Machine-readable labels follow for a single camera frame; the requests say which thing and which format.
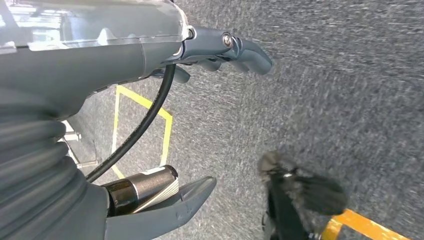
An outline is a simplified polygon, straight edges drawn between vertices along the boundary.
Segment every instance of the metal cylinder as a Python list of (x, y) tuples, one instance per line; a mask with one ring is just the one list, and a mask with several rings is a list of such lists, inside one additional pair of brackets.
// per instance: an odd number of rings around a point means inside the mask
[(175, 168), (164, 165), (103, 185), (109, 192), (108, 216), (132, 213), (172, 184), (177, 177)]

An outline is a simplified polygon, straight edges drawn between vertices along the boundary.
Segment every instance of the yellow tape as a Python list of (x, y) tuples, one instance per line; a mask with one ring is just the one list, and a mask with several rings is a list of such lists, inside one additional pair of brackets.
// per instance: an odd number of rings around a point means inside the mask
[[(116, 98), (115, 98), (115, 113), (113, 119), (113, 135), (112, 135), (112, 153), (117, 149), (117, 136), (118, 136), (118, 118), (119, 118), (119, 106), (120, 106), (120, 96), (124, 95), (141, 106), (150, 109), (153, 102), (149, 99), (129, 90), (128, 88), (118, 85), (116, 86)], [(157, 113), (159, 116), (165, 119), (165, 131), (163, 133), (163, 143), (162, 143), (162, 156), (160, 158), (160, 166), (167, 164), (168, 152), (170, 147), (170, 139), (171, 139), (171, 129), (173, 123), (172, 115), (167, 112), (165, 109), (161, 108)], [(123, 179), (125, 176), (118, 169), (116, 165), (112, 167), (112, 170), (115, 174)]]
[(333, 217), (330, 222), (328, 222), (322, 239), (336, 240), (342, 229), (342, 225), (346, 225), (372, 240), (410, 240), (349, 209), (342, 215)]

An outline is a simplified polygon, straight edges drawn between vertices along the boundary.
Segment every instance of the ribbed hose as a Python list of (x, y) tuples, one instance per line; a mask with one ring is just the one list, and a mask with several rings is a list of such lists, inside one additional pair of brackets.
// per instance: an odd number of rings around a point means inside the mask
[(0, 119), (0, 239), (52, 239), (78, 211), (89, 184), (56, 142), (65, 131), (36, 115)]

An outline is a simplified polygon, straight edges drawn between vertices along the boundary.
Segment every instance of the screw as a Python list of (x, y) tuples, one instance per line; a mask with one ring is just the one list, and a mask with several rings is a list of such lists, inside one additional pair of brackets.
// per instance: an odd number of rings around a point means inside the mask
[(233, 38), (228, 32), (222, 35), (222, 42), (229, 49), (233, 47)]

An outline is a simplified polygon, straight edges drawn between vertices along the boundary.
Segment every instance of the black cable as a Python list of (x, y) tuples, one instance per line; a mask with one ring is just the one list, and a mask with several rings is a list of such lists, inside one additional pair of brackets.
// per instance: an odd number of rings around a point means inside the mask
[(87, 181), (92, 183), (98, 179), (102, 174), (104, 174), (108, 169), (116, 164), (145, 133), (161, 109), (162, 104), (164, 104), (165, 99), (167, 98), (174, 79), (175, 67), (175, 64), (166, 66), (162, 84), (160, 85), (156, 99), (154, 100), (143, 120), (140, 122), (140, 125), (137, 126), (137, 128), (129, 135), (125, 142), (118, 149), (116, 149), (112, 155), (110, 155), (105, 161), (103, 161), (85, 177)]

